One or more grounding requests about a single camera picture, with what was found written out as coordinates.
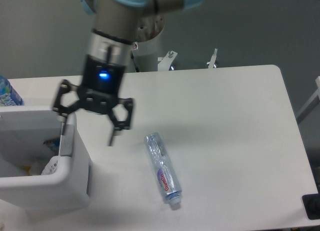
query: white table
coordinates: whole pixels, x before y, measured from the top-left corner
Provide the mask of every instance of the white table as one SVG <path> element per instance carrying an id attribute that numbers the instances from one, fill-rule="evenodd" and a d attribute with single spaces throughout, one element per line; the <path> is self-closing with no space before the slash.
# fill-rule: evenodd
<path id="1" fill-rule="evenodd" d="M 64 77 L 77 84 L 79 76 Z M 11 80 L 50 104 L 62 77 Z M 25 212 L 0 202 L 11 231 L 248 231 L 319 225 L 302 195 L 317 192 L 280 70 L 251 66 L 126 74 L 133 129 L 107 147 L 111 123 L 77 112 L 94 163 L 89 208 Z M 181 208 L 157 188 L 143 143 L 159 132 L 180 180 Z"/>

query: gray floor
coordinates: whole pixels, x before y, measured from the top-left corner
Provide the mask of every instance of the gray floor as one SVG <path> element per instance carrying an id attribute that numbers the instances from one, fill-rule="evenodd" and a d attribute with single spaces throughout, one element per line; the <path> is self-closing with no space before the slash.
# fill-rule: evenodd
<path id="1" fill-rule="evenodd" d="M 294 112 L 320 75 L 320 0 L 205 0 L 165 16 L 160 55 L 179 53 L 178 69 L 204 68 L 214 48 L 220 67 L 275 64 Z M 8 78 L 80 75 L 91 31 L 78 0 L 0 0 L 0 74 Z M 301 126 L 320 165 L 320 107 Z"/>

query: plastic water bottle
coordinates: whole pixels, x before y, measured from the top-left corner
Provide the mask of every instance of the plastic water bottle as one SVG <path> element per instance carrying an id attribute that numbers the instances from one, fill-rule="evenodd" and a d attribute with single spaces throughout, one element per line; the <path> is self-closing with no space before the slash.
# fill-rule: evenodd
<path id="1" fill-rule="evenodd" d="M 144 143 L 159 181 L 162 195 L 172 206 L 181 203 L 182 189 L 160 135 L 157 132 L 150 134 L 144 138 Z"/>
<path id="2" fill-rule="evenodd" d="M 11 86 L 10 82 L 0 75 L 0 106 L 21 106 L 24 101 Z"/>

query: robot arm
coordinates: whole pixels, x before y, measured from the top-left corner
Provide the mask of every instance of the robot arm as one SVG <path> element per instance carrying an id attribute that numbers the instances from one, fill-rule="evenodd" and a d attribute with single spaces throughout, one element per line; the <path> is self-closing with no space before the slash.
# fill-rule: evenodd
<path id="1" fill-rule="evenodd" d="M 108 115 L 113 138 L 122 130 L 131 128 L 134 110 L 132 98 L 119 98 L 118 92 L 126 67 L 130 61 L 139 20 L 143 17 L 190 8 L 202 0 L 80 0 L 87 13 L 95 13 L 95 21 L 86 56 L 81 84 L 76 86 L 63 80 L 59 86 L 53 111 L 62 122 L 78 109 Z M 76 92 L 79 100 L 63 106 L 62 96 Z M 113 112 L 118 104 L 127 111 L 127 118 L 119 121 Z"/>

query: white plastic bin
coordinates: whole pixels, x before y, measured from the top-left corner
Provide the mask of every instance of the white plastic bin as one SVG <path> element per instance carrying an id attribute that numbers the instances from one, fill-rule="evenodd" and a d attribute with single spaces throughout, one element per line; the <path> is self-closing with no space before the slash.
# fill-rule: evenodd
<path id="1" fill-rule="evenodd" d="M 60 137 L 62 124 L 49 107 L 0 107 L 0 199 L 26 210 L 86 207 L 92 161 L 70 115 L 61 136 L 57 170 L 30 176 L 24 167 L 55 154 L 44 141 Z"/>

